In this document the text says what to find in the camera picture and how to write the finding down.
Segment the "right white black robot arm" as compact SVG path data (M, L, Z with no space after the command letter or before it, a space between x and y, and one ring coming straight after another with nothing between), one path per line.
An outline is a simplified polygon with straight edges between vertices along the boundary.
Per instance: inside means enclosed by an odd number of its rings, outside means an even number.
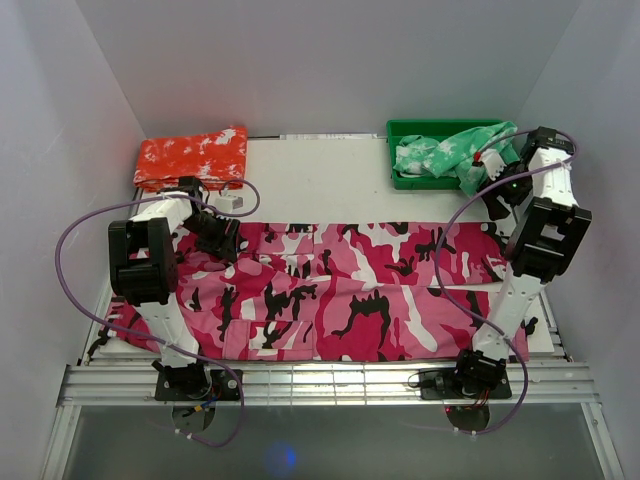
M517 335L531 303L555 277L563 275L592 221L579 206L571 183L577 148L568 135L548 127L527 132L517 162L498 167L484 150L474 157L488 178L480 194L492 220L524 208L504 248L506 276L489 315L458 356L454 390L467 398L488 398L507 385L509 342Z

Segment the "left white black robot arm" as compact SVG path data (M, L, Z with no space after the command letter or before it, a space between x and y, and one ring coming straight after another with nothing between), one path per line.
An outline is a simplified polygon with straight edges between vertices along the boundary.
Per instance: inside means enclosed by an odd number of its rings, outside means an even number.
M201 360L199 343L181 313L179 272L172 234L182 226L196 235L196 247L218 260L234 262L240 222L204 209L203 182L181 177L178 185L128 220L108 227L110 282L145 321L159 348L153 363L167 390L193 400L214 397L214 381Z

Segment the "pink camouflage trousers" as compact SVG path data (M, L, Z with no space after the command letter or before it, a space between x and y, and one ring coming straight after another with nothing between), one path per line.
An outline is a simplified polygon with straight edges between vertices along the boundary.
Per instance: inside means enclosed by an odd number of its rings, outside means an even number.
M226 264L173 236L177 298L201 353L231 361L454 357L506 262L489 222L246 222Z

